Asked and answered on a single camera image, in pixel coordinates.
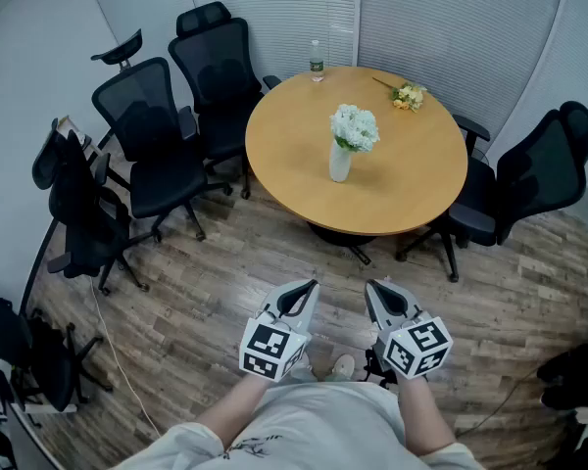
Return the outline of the yellow flower bunch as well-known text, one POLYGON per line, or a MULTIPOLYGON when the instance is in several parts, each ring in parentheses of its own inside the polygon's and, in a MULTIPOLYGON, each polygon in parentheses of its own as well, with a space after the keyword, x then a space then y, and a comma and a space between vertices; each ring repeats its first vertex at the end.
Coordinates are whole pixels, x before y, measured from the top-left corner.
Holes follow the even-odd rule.
POLYGON ((387 82, 374 78, 374 80, 389 89, 388 98, 395 108, 409 110, 416 113, 423 101, 427 89, 418 84, 406 81, 400 87, 395 87, 387 82))

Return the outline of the beige cardboard box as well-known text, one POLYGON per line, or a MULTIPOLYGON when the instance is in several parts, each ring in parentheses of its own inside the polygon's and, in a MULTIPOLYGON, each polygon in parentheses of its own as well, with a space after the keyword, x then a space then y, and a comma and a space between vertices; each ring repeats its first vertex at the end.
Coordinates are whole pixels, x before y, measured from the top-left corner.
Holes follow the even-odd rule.
POLYGON ((68 138, 70 133, 74 133, 80 144, 81 150, 85 152, 90 150, 94 155, 101 157, 103 152, 93 143, 92 138, 81 131, 71 120, 69 116, 62 117, 58 121, 57 130, 65 138, 68 138))

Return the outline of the white flowers bouquet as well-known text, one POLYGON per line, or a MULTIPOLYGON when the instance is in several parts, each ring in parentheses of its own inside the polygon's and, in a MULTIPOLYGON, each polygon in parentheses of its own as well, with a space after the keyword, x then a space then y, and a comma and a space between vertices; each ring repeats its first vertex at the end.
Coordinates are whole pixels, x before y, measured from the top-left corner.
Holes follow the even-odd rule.
POLYGON ((368 153, 380 140, 375 116, 355 105, 341 104, 329 117, 337 145, 353 153, 368 153))

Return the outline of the person's right forearm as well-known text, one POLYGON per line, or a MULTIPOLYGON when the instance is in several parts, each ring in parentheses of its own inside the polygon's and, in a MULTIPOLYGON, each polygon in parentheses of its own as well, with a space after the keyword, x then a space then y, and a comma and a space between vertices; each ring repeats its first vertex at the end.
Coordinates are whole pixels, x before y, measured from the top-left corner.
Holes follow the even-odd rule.
POLYGON ((428 382, 423 377, 402 379, 398 387, 406 447, 410 452, 423 456, 457 441, 442 417, 428 382))

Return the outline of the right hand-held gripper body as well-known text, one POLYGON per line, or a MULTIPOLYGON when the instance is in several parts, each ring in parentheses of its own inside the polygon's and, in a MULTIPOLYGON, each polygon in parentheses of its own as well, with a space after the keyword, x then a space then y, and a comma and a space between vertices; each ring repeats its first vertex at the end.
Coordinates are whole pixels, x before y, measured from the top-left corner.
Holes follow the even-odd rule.
POLYGON ((384 370, 403 378, 417 378, 439 368, 454 342, 439 316, 418 317, 381 332, 373 352, 384 370))

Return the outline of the clear water bottle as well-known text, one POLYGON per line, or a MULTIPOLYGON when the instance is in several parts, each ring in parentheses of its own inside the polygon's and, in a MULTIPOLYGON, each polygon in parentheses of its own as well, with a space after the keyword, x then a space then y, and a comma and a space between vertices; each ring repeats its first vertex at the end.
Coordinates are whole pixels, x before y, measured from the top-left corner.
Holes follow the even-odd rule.
POLYGON ((323 81, 324 61, 320 43, 317 39, 311 41, 310 72, 313 82, 323 81))

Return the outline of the person's left forearm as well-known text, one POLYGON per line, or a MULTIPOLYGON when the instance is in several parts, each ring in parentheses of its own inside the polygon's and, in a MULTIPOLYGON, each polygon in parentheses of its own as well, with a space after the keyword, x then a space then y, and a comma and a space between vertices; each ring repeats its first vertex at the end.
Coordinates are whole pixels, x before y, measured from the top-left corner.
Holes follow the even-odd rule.
POLYGON ((244 376, 221 399, 200 414, 195 422, 211 430, 229 448, 253 418, 271 381, 256 375, 244 376))

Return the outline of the round wooden table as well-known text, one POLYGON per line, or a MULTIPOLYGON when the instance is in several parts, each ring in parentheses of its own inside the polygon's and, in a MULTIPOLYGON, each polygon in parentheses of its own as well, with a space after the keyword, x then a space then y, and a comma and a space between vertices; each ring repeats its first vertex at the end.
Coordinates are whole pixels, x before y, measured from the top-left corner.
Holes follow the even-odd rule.
POLYGON ((322 240, 364 264, 370 260, 362 245, 426 225, 466 181, 465 140, 447 109, 431 94, 417 112, 392 105, 390 91, 404 81, 364 67, 330 68, 320 82, 300 73, 260 101, 246 129, 250 166, 264 188, 322 240), (371 111, 380 139, 353 156, 337 183, 329 176, 329 118, 341 104, 371 111))

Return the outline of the person's white shirt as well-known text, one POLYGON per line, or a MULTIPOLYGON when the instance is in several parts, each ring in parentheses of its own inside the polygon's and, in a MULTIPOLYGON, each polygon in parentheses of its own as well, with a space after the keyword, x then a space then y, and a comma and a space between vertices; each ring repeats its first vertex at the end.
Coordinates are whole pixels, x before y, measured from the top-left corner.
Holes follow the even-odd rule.
POLYGON ((484 470, 459 443, 416 455, 395 395, 371 383, 269 389, 224 447, 196 422, 176 425, 114 470, 484 470))

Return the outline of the black bag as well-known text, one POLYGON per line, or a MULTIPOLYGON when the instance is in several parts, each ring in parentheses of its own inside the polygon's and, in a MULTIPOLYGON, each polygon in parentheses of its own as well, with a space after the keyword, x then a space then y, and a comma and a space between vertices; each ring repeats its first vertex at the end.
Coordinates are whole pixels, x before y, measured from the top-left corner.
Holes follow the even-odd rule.
POLYGON ((554 410, 588 407, 588 344, 541 365, 536 376, 547 384, 540 401, 554 410))

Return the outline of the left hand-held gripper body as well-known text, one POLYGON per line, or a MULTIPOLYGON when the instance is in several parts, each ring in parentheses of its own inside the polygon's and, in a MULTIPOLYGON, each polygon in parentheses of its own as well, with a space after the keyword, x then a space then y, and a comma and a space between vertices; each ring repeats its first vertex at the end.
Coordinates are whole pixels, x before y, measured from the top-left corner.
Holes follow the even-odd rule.
POLYGON ((239 368, 279 382, 302 358, 309 332, 296 333, 286 323, 261 309, 247 322, 239 348, 239 368))

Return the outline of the black mesh office chair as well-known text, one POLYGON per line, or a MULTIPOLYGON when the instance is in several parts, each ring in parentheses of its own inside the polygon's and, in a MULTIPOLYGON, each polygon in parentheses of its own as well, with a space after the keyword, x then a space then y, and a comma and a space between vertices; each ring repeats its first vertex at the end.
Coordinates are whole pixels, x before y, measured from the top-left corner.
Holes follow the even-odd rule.
POLYGON ((203 241, 206 234, 190 200, 210 190, 230 195, 232 187, 224 181, 208 181, 195 119, 190 107, 179 110, 175 105, 167 60, 154 57, 134 66, 129 63, 141 47, 142 32, 136 31, 116 48, 91 57, 121 68, 94 90, 91 101, 131 163, 128 191, 133 216, 153 217, 151 232, 160 241, 159 225, 174 209, 185 207, 196 238, 203 241))
POLYGON ((548 111, 495 168, 470 157, 458 198, 395 259, 405 261, 409 251, 438 233, 451 267, 449 280, 458 281, 456 246, 502 245, 519 220, 577 203, 586 190, 587 161, 588 109, 566 101, 548 111))
POLYGON ((88 402, 82 393, 81 378, 107 393, 113 390, 83 365, 91 349, 104 338, 95 336, 78 351, 74 346, 74 330, 73 323, 65 330, 52 326, 39 308, 31 315, 18 314, 9 301, 0 297, 0 359, 29 373, 36 382, 34 388, 28 389, 18 383, 16 391, 21 397, 41 394, 62 412, 72 397, 77 397, 81 403, 88 402))
POLYGON ((239 156, 244 185, 241 197, 251 195, 245 134, 249 118, 263 98, 262 87, 280 83, 275 75, 258 80, 249 52, 249 29, 234 18, 220 1, 179 15, 176 38, 168 51, 185 77, 193 95, 199 142, 206 171, 239 156))
POLYGON ((103 155, 91 169, 75 132, 65 136, 58 127, 54 119, 32 166, 35 185, 50 191, 51 215, 66 227, 65 252, 47 263, 48 271, 67 278, 97 276, 98 290, 108 295, 106 280, 118 263, 135 286, 147 292, 149 285, 137 279, 123 252, 150 235, 129 236, 128 208, 105 186, 110 156, 103 155))

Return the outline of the beige shoe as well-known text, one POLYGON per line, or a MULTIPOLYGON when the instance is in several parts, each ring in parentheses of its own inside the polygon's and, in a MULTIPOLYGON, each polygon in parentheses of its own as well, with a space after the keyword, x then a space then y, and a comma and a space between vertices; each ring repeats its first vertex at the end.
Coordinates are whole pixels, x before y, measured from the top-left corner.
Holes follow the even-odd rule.
POLYGON ((340 355, 331 372, 324 378, 326 382, 349 382, 355 372, 355 359, 349 354, 340 355))
POLYGON ((309 356, 306 353, 302 355, 302 358, 292 368, 291 376, 301 382, 316 382, 318 380, 311 366, 309 356))

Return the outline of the white ribbed vase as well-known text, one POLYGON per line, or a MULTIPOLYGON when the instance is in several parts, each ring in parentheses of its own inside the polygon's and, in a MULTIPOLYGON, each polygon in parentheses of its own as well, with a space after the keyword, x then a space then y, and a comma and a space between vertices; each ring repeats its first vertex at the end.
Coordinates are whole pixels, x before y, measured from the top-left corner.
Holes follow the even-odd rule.
POLYGON ((343 148, 337 139, 332 141, 329 155, 329 175, 334 182, 347 179, 351 166, 352 152, 343 148))

